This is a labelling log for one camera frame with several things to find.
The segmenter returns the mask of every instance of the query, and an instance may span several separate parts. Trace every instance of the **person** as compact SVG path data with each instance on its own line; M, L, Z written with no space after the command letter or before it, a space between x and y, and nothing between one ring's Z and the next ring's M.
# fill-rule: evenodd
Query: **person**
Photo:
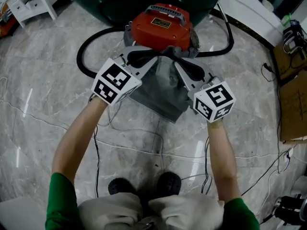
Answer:
M136 190L123 178L111 181L109 196L90 199L77 206L74 178L106 107L103 100L94 97L59 143L52 163L47 230L260 228L241 198L235 156L221 119L208 123L210 158L219 201L201 193L178 195L181 187L179 176L166 172L158 181L159 198L147 204L152 215L146 218L143 218Z

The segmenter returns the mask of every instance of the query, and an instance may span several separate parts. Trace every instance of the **gray handle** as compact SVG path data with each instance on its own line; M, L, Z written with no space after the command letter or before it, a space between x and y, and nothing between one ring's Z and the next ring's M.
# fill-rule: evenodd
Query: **gray handle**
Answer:
M169 8L166 8L166 7L162 7L162 6L157 6L157 5L150 5L145 10L145 13L149 13L150 10L154 10L154 11L159 11L159 12L170 14L170 15L172 15L174 17L179 18L181 25L185 25L186 24L186 20L185 20L183 14L178 12L178 11L176 11L176 10L172 10L172 9L169 9Z

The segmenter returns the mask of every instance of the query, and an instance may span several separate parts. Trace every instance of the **black hose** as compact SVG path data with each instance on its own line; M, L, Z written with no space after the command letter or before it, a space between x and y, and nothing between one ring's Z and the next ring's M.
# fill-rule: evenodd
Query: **black hose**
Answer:
M77 65L80 69L81 72L83 72L86 76L89 76L91 78L95 78L97 73L94 71L89 70L88 68L86 68L86 66L83 64L83 53L86 50L86 47L92 42L94 41L96 38L108 34L108 33L113 33L113 32L124 32L125 28L124 27L111 27L111 28L107 28L105 30L102 30L98 33L95 33L93 36L89 37L79 48L78 54L77 54Z
M228 46L222 50L217 50L217 51L212 51L212 52L199 52L198 55L196 56L197 58L210 57L210 56L221 56L221 55L227 54L233 48L234 43L235 43L234 37L232 36L232 32L231 32L229 23L225 21L225 24L226 24L228 35L229 35Z

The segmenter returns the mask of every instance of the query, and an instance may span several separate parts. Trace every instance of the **black shoe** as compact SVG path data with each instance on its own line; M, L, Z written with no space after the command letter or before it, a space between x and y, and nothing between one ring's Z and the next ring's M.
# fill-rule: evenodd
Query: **black shoe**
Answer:
M136 190L131 185L131 183L124 178L116 178L110 182L107 187L110 195L118 194L118 193L132 193L136 195Z
M181 189L181 179L172 172L163 173L157 184L157 194L159 197L178 195Z

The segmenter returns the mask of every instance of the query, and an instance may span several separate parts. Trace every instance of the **person's left arm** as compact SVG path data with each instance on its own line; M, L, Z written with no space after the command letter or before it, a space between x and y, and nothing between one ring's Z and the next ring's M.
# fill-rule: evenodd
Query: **person's left arm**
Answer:
M98 97L83 109L63 136L52 162L47 230L82 229L74 178L107 104Z

